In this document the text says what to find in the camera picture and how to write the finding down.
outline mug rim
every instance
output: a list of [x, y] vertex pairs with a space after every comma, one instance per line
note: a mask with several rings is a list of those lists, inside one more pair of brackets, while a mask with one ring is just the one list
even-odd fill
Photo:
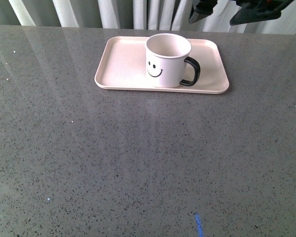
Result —
[[[176, 55], [176, 56], [166, 56], [166, 55], [161, 55], [161, 54], [157, 54], [157, 53], [153, 52], [151, 49], [148, 48], [147, 43], [148, 43], [148, 41], [149, 41], [150, 39], [155, 38], [155, 37], [159, 37], [159, 36], [172, 36], [172, 37], [181, 38], [182, 40], [184, 40], [185, 42], [188, 43], [188, 47], [189, 47], [188, 52], [187, 52], [186, 54], [183, 54], [183, 55]], [[164, 58], [164, 59], [175, 59], [175, 58], [182, 58], [182, 57], [186, 57], [186, 56], [188, 56], [189, 53], [192, 51], [192, 44], [191, 44], [191, 42], [190, 42], [187, 38], [185, 38], [185, 37], [183, 37], [183, 36], [176, 35], [176, 34], [172, 34], [172, 33], [160, 33], [160, 34], [155, 34], [155, 35], [153, 35], [153, 36], [150, 36], [150, 37], [146, 40], [146, 42], [145, 42], [145, 48], [146, 48], [146, 50], [148, 50], [152, 55], [154, 55], [154, 56], [156, 56], [156, 57]]]

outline rectangular tray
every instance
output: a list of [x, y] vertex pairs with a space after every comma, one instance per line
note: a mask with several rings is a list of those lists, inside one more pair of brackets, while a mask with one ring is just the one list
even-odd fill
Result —
[[[206, 39], [188, 39], [192, 44], [190, 57], [201, 66], [198, 82], [193, 86], [156, 88], [146, 80], [147, 37], [114, 37], [108, 40], [94, 77], [103, 89], [147, 90], [184, 93], [220, 94], [229, 87], [229, 81], [217, 45]], [[193, 80], [194, 69], [186, 67], [184, 79]]]

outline white mug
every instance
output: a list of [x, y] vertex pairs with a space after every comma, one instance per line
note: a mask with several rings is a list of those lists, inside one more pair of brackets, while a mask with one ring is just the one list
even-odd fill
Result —
[[[189, 57], [191, 43], [175, 34], [157, 34], [149, 37], [146, 47], [146, 78], [154, 87], [175, 88], [179, 85], [192, 86], [198, 79], [201, 68]], [[183, 79], [186, 63], [193, 66], [193, 81]]]

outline white curtain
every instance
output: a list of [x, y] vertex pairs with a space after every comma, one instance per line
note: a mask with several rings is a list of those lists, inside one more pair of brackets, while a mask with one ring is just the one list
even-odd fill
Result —
[[296, 34], [296, 0], [279, 19], [230, 26], [240, 9], [218, 0], [214, 13], [188, 23], [192, 0], [0, 0], [0, 24], [172, 31]]

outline drawn eyes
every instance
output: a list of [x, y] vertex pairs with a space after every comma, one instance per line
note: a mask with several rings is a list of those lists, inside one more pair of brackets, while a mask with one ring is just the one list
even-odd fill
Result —
[[[150, 66], [150, 62], [149, 62], [149, 61], [148, 61], [148, 64], [149, 64], [149, 66]], [[153, 66], [152, 66], [152, 67], [153, 67], [153, 68], [156, 68], [156, 65], [154, 65], [154, 64], [153, 64]]]

